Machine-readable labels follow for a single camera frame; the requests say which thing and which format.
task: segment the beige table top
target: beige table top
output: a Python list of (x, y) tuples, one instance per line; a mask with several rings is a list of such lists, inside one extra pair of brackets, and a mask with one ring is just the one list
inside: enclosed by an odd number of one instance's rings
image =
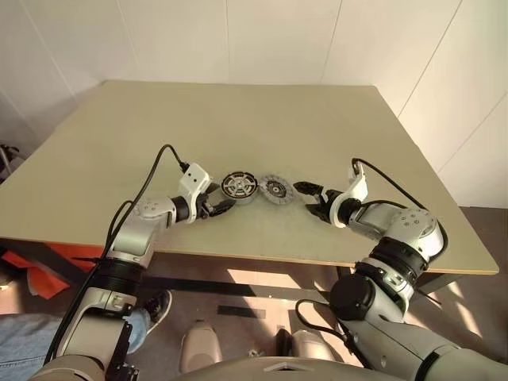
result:
[[(494, 260), (375, 87), (230, 86), (111, 81), (0, 186), (0, 237), (103, 245), (118, 205), (137, 193), (164, 143), (215, 179), (280, 175), (344, 191), (354, 156), (399, 181), (435, 214), (450, 244), (431, 271), (494, 274)], [(167, 154), (147, 195), (177, 195)], [(411, 205), (367, 169), (368, 200)], [(310, 215), (298, 197), (259, 196), (227, 214), (178, 224), (162, 252), (352, 265), (374, 242)]]

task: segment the sneaker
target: sneaker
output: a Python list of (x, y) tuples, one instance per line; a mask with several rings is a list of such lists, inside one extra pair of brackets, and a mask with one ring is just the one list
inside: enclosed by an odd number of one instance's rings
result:
[(146, 301), (144, 308), (150, 314), (150, 321), (152, 323), (150, 328), (148, 328), (147, 335), (167, 316), (172, 302), (173, 295), (171, 295), (169, 290), (158, 292)]

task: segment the black cable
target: black cable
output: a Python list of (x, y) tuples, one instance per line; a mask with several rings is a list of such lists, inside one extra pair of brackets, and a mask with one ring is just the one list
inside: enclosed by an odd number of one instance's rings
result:
[(407, 206), (404, 206), (402, 204), (399, 204), (398, 202), (393, 202), (393, 201), (389, 201), (389, 200), (374, 200), (374, 201), (365, 202), (364, 204), (362, 204), (362, 207), (369, 207), (370, 205), (377, 205), (377, 204), (389, 204), (389, 205), (397, 206), (398, 208), (401, 208), (401, 209), (407, 209)]
[(125, 208), (125, 206), (132, 204), (133, 202), (131, 200), (124, 201), (120, 207), (118, 208), (117, 212), (114, 214), (113, 219), (110, 222), (110, 227), (108, 228), (108, 235), (106, 236), (106, 239), (110, 238), (113, 235), (113, 228), (117, 222), (117, 218), (120, 215), (120, 212)]
[[(157, 153), (157, 156), (153, 162), (152, 168), (150, 169), (150, 172), (148, 173), (148, 176), (146, 180), (143, 183), (143, 186), (141, 187), (140, 191), (137, 193), (134, 200), (127, 200), (124, 201), (120, 207), (117, 209), (117, 212), (115, 213), (113, 219), (110, 222), (110, 226), (108, 228), (108, 233), (106, 237), (106, 243), (104, 245), (104, 250), (102, 251), (102, 254), (99, 258), (98, 263), (100, 263), (101, 260), (103, 260), (107, 253), (109, 252), (111, 245), (113, 244), (114, 240), (116, 239), (118, 232), (120, 231), (120, 228), (124, 224), (127, 217), (131, 214), (136, 204), (140, 201), (141, 197), (143, 196), (143, 193), (148, 188), (148, 185), (152, 181), (152, 178), (156, 172), (157, 166), (159, 165), (160, 158), (162, 157), (164, 151), (169, 148), (173, 152), (173, 155), (176, 158), (176, 161), (178, 161), (178, 164), (183, 172), (185, 172), (189, 168), (189, 164), (182, 161), (180, 157), (178, 156), (178, 153), (176, 153), (176, 150), (173, 148), (170, 144), (163, 145), (159, 152)], [(125, 208), (125, 206), (129, 205), (129, 208), (122, 214), (120, 221), (115, 225), (118, 217), (120, 216), (121, 211)], [(81, 300), (83, 299), (83, 296), (85, 294), (85, 291), (88, 288), (88, 284), (90, 283), (92, 277), (94, 276), (95, 272), (97, 271), (98, 266), (95, 266), (90, 273), (88, 274), (87, 278), (83, 282), (82, 286), (79, 288), (78, 292), (76, 293), (74, 299), (72, 300), (72, 303), (65, 313), (65, 315), (62, 318), (62, 321), (60, 322), (60, 325), (58, 329), (56, 330), (55, 336), (53, 337), (53, 340), (51, 344), (49, 345), (48, 352), (46, 353), (46, 357), (44, 358), (44, 364), (47, 364), (49, 361), (51, 361), (54, 358), (54, 355), (56, 354), (56, 350), (58, 348), (58, 345), (60, 344), (60, 341), (62, 340), (63, 335), (65, 334), (65, 330), (67, 329), (68, 325), (71, 322), (72, 317), (74, 316), (75, 311), (79, 307), (79, 304), (81, 303)]]
[[(110, 226), (108, 228), (108, 235), (106, 238), (106, 241), (108, 241), (108, 237), (111, 235), (111, 231), (113, 230), (114, 223), (117, 220), (118, 216), (120, 215), (120, 212), (125, 208), (125, 205), (132, 203), (132, 201), (128, 200), (123, 202), (120, 207), (117, 209), (116, 213), (114, 214), (113, 219), (110, 222)], [(65, 333), (65, 329), (67, 329), (69, 323), (71, 322), (72, 316), (75, 312), (75, 310), (78, 308), (79, 304), (81, 303), (81, 300), (83, 299), (83, 296), (85, 294), (85, 291), (87, 290), (87, 286), (90, 283), (92, 277), (94, 276), (96, 272), (97, 266), (92, 268), (92, 270), (88, 273), (87, 278), (82, 283), (81, 287), (79, 288), (78, 292), (76, 292), (74, 299), (72, 299), (71, 305), (67, 309), (65, 315), (62, 318), (62, 321), (60, 322), (60, 325), (58, 329), (55, 332), (55, 336), (53, 337), (53, 340), (51, 344), (49, 345), (48, 352), (46, 353), (46, 357), (44, 358), (44, 364), (47, 364), (49, 361), (52, 360), (53, 355), (56, 352), (57, 346), (62, 340), (62, 336)]]
[[(363, 163), (365, 165), (367, 165), (370, 169), (373, 169), (374, 171), (376, 171), (378, 173), (378, 175), (380, 175), (381, 177), (383, 177), (386, 181), (388, 181), (395, 189), (397, 189), (400, 193), (404, 194), (409, 200), (411, 200), (411, 202), (416, 205), (417, 207), (419, 207), (420, 209), (424, 209), (424, 210), (427, 210), (427, 208), (425, 208), (416, 198), (414, 198), (411, 194), (409, 194), (408, 192), (406, 192), (404, 190), (404, 188), (402, 188), (400, 185), (398, 185), (394, 180), (392, 180), (387, 174), (385, 174), (383, 171), (381, 171), (379, 168), (377, 168), (374, 164), (371, 164), (369, 163), (368, 161), (366, 160), (363, 160), (363, 159), (359, 159), (357, 157), (354, 157), (352, 160), (351, 160), (351, 165), (352, 165), (352, 169), (353, 171), (358, 175), (358, 169), (356, 168), (356, 163)], [(397, 204), (395, 202), (388, 202), (390, 203), (391, 205), (396, 205)], [(443, 247), (441, 248), (441, 250), (435, 255), (435, 256), (432, 256), (430, 259), (429, 259), (429, 262), (432, 263), (434, 260), (436, 260), (437, 258), (439, 258), (443, 252), (445, 252), (446, 248), (448, 247), (448, 234), (446, 233), (446, 230), (445, 228), (443, 227), (443, 225), (437, 221), (437, 225), (439, 226), (439, 229), (441, 230), (441, 235), (443, 236)]]
[(118, 235), (118, 232), (120, 231), (120, 228), (121, 226), (124, 224), (125, 220), (127, 219), (127, 217), (130, 215), (130, 213), (133, 211), (134, 207), (136, 206), (136, 204), (140, 201), (141, 199), (141, 196), (143, 196), (143, 193), (146, 191), (146, 188), (148, 188), (148, 185), (150, 184), (150, 182), (152, 181), (152, 178), (154, 176), (154, 174), (156, 173), (156, 169), (157, 169), (157, 166), (159, 165), (159, 162), (160, 162), (160, 158), (162, 157), (162, 155), (164, 154), (164, 151), (169, 148), (171, 149), (171, 151), (173, 152), (173, 155), (175, 155), (175, 158), (176, 158), (176, 161), (178, 161), (179, 165), (180, 165), (180, 168), (182, 169), (182, 172), (185, 172), (188, 168), (189, 168), (189, 164), (188, 163), (185, 163), (183, 162), (178, 154), (176, 153), (176, 150), (173, 148), (172, 145), (170, 144), (165, 144), (163, 145), (159, 152), (157, 153), (157, 156), (156, 156), (156, 159), (154, 160), (153, 162), (153, 165), (152, 165), (152, 168), (150, 169), (150, 172), (148, 173), (148, 176), (146, 178), (146, 180), (144, 181), (143, 185), (141, 186), (141, 189), (140, 191), (137, 193), (136, 197), (134, 198), (133, 200), (133, 203), (130, 205), (130, 207), (125, 211), (125, 213), (121, 216), (121, 219), (120, 221), (118, 222), (116, 228), (113, 230), (113, 232), (111, 233), (111, 237), (109, 239), (109, 242), (107, 241), (106, 242), (106, 246), (104, 248), (104, 252), (102, 253), (102, 257), (106, 256), (107, 252), (110, 250), (110, 247), (111, 245), (113, 244), (115, 238), (117, 237)]
[(305, 319), (303, 317), (303, 315), (300, 313), (299, 307), (300, 307), (300, 304), (302, 304), (302, 303), (310, 303), (310, 304), (313, 304), (313, 305), (318, 304), (319, 306), (324, 306), (324, 307), (329, 309), (330, 305), (328, 303), (321, 303), (321, 302), (318, 302), (318, 301), (312, 300), (312, 299), (300, 299), (294, 305), (294, 311), (296, 313), (296, 316), (302, 322), (303, 325), (306, 325), (307, 327), (309, 327), (311, 329), (316, 329), (318, 331), (331, 333), (332, 335), (334, 335), (334, 336), (338, 337), (339, 339), (341, 339), (344, 343), (346, 342), (346, 340), (348, 338), (343, 333), (339, 333), (335, 329), (331, 329), (331, 328), (328, 328), (328, 327), (323, 327), (322, 325), (315, 325), (315, 324), (309, 323), (309, 321), (307, 321), (307, 319)]
[(427, 210), (416, 198), (414, 198), (411, 194), (407, 193), (400, 185), (398, 185), (394, 180), (390, 179), (388, 175), (386, 175), (383, 171), (381, 171), (379, 168), (377, 168), (374, 164), (370, 164), (368, 161), (363, 159), (358, 159), (357, 157), (354, 157), (351, 160), (352, 169), (357, 174), (356, 169), (356, 163), (363, 163), (370, 167), (370, 169), (373, 169), (374, 171), (378, 172), (378, 174), (383, 177), (386, 181), (388, 181), (393, 187), (395, 187), (400, 193), (404, 194), (409, 200), (413, 202), (414, 205), (416, 205), (419, 208)]

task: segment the jeans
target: jeans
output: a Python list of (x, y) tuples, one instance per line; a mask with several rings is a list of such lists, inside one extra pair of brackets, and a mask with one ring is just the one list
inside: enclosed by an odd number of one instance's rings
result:
[[(133, 326), (128, 353), (144, 342), (150, 315), (135, 309), (125, 320)], [(60, 318), (46, 314), (0, 315), (0, 380), (26, 381), (42, 368)]]

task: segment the grey floor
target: grey floor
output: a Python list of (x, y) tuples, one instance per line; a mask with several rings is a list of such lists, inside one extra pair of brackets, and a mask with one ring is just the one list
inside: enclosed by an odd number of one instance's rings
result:
[[(463, 208), (476, 232), (497, 261), (500, 272), (493, 276), (467, 275), (426, 298), (414, 301), (407, 321), (472, 348), (490, 358), (508, 362), (508, 210)], [(255, 260), (231, 260), (181, 255), (157, 255), (150, 272), (184, 279), (203, 279), (254, 285), (329, 290), (337, 279), (334, 267), (285, 264)], [(291, 332), (302, 329), (294, 314), (294, 301), (281, 298), (240, 298), (216, 294), (173, 291), (174, 302), (164, 322), (150, 334), (143, 347), (129, 358), (143, 379), (170, 379), (177, 374), (179, 345), (196, 319), (209, 321), (217, 331), (226, 359), (247, 356), (250, 351), (272, 355), (274, 335), (283, 326)], [(72, 291), (45, 301), (33, 297), (25, 282), (0, 292), (0, 314), (47, 312), (62, 314)], [(263, 317), (217, 314), (218, 306), (249, 307)], [(302, 312), (316, 324), (327, 325), (330, 316), (309, 306)], [(359, 364), (339, 340), (327, 333), (337, 359)]]

